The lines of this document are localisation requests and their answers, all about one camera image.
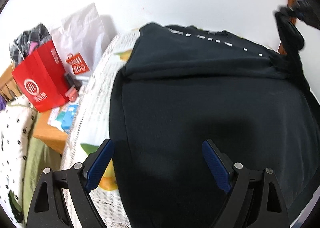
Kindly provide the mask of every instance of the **white plastic bag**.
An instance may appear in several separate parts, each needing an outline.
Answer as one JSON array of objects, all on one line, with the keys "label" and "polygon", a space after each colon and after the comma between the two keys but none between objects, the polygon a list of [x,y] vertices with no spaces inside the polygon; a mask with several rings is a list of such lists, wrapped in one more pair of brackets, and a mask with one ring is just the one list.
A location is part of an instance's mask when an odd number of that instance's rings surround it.
[{"label": "white plastic bag", "polygon": [[50,28],[53,43],[66,71],[88,81],[110,43],[94,3]]}]

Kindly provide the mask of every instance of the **wooden desk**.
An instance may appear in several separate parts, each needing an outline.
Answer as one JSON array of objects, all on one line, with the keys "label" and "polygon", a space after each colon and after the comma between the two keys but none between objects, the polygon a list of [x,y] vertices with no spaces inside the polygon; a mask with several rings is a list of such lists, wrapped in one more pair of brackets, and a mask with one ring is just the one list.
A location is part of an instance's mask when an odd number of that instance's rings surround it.
[{"label": "wooden desk", "polygon": [[62,154],[68,135],[47,124],[51,110],[41,113],[33,131],[33,137],[43,141],[50,148]]}]

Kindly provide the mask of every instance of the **yellow fruit print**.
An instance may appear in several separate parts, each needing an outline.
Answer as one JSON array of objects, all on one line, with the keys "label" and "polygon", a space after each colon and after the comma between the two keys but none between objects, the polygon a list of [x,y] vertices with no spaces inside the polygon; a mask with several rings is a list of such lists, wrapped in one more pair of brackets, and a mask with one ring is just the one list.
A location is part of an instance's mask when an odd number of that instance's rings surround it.
[{"label": "yellow fruit print", "polygon": [[107,166],[107,169],[104,172],[102,179],[100,180],[99,187],[107,191],[113,191],[118,189],[112,159],[109,165]]},{"label": "yellow fruit print", "polygon": [[[98,146],[85,143],[80,144],[80,146],[83,148],[85,153],[87,153],[87,155],[96,152],[99,148]],[[113,191],[118,189],[112,159],[110,160],[109,165],[107,166],[107,169],[105,170],[100,180],[99,187],[107,191]]]},{"label": "yellow fruit print", "polygon": [[128,51],[125,51],[125,52],[119,54],[120,59],[122,61],[128,61],[128,59],[130,58],[131,52],[132,52],[132,50],[128,50]]}]

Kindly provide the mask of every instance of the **metal screw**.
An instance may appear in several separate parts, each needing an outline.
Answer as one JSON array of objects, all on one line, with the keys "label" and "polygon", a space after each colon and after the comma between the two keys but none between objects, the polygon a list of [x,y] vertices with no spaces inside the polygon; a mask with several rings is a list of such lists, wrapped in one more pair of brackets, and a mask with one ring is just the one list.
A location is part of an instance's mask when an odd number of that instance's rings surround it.
[{"label": "metal screw", "polygon": [[50,172],[50,168],[49,167],[46,167],[44,170],[43,170],[43,173],[45,174],[48,174]]},{"label": "metal screw", "polygon": [[272,174],[272,173],[273,173],[273,169],[270,168],[270,167],[267,167],[267,168],[266,168],[266,172],[267,172],[268,174]]},{"label": "metal screw", "polygon": [[241,163],[237,162],[237,163],[235,163],[235,168],[242,169],[243,165]]},{"label": "metal screw", "polygon": [[82,164],[81,163],[76,163],[74,166],[73,166],[75,169],[79,169],[82,167]]}]

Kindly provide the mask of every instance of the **blue gripper pad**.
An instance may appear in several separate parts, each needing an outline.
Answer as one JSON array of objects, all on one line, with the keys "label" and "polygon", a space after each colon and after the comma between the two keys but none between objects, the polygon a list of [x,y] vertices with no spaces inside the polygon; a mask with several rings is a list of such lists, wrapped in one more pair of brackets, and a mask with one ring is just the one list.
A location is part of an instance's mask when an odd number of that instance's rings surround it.
[{"label": "blue gripper pad", "polygon": [[98,150],[94,153],[94,161],[87,171],[87,183],[84,190],[90,193],[96,189],[105,172],[115,150],[115,144],[112,140],[105,140]]},{"label": "blue gripper pad", "polygon": [[208,141],[204,141],[202,143],[202,155],[204,160],[207,162],[218,187],[228,194],[232,188],[229,181],[229,173]]}]

